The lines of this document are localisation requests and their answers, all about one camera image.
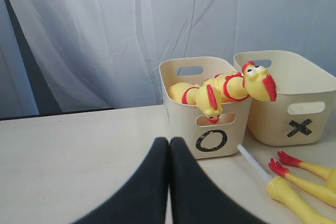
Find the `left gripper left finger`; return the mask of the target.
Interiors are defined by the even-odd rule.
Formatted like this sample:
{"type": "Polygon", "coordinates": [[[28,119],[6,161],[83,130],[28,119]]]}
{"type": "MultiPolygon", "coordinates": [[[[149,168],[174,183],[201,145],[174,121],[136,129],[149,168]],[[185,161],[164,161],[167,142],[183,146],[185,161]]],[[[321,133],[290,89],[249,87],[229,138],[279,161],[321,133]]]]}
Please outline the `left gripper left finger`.
{"type": "Polygon", "coordinates": [[[165,223],[169,175],[170,146],[157,137],[128,181],[75,223],[165,223]]]}

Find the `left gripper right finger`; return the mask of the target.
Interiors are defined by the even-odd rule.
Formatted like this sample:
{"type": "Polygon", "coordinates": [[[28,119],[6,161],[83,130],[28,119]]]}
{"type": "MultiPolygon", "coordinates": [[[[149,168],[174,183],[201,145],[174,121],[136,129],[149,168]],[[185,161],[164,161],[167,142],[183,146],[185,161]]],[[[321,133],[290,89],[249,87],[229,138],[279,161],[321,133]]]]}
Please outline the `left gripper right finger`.
{"type": "Polygon", "coordinates": [[[170,141],[170,198],[173,223],[265,223],[230,197],[206,175],[185,141],[170,141]]]}

